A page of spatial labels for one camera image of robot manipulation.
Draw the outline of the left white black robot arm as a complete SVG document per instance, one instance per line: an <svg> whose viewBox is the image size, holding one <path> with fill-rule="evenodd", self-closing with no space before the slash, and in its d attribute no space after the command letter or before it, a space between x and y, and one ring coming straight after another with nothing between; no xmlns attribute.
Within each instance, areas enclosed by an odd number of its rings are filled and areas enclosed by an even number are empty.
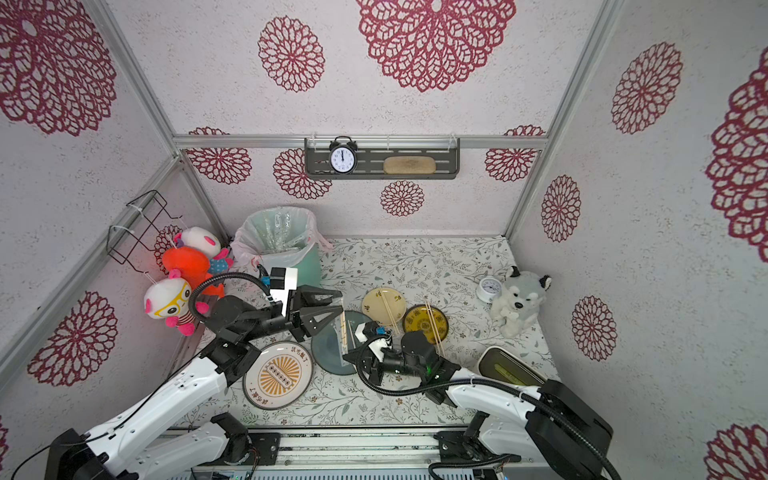
<svg viewBox="0 0 768 480"><path fill-rule="evenodd" d="M256 308L227 295L203 315L215 338L151 395L84 434L73 429L52 441L47 479L167 479L195 466L255 458L247 427L229 413L213 416L174 440L157 438L202 402L225 393L261 355L254 340L289 332L317 335L340 316L342 293L312 286L289 291L286 302Z"/></svg>

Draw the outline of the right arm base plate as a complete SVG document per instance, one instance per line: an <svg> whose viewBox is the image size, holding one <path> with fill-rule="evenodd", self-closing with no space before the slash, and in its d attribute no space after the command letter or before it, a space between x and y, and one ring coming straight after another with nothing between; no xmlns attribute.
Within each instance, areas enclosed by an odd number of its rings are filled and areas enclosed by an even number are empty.
<svg viewBox="0 0 768 480"><path fill-rule="evenodd" d="M433 435L438 442L438 466L477 468L504 463L519 463L517 454L495 454L466 431L442 430Z"/></svg>

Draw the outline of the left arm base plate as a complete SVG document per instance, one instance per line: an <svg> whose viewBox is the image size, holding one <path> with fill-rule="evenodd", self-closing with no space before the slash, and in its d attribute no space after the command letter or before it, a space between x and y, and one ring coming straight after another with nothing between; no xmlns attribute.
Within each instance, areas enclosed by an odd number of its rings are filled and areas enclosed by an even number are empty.
<svg viewBox="0 0 768 480"><path fill-rule="evenodd" d="M249 433L236 435L225 444L221 456L215 460L204 462L200 467L241 467L241 466L272 466L276 463L280 448L281 435L272 432Z"/></svg>

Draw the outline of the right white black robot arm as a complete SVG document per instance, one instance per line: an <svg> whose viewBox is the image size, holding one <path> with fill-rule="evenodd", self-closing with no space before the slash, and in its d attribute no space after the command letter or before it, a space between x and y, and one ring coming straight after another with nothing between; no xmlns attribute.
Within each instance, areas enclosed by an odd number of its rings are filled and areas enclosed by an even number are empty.
<svg viewBox="0 0 768 480"><path fill-rule="evenodd" d="M423 332L407 332L398 348L374 322L359 327L358 347L343 358L360 380L389 397L422 394L437 405L471 410L461 433L439 432L445 468L479 468L530 459L562 479L617 479L608 458L612 427L563 383L519 386L478 375L440 356Z"/></svg>

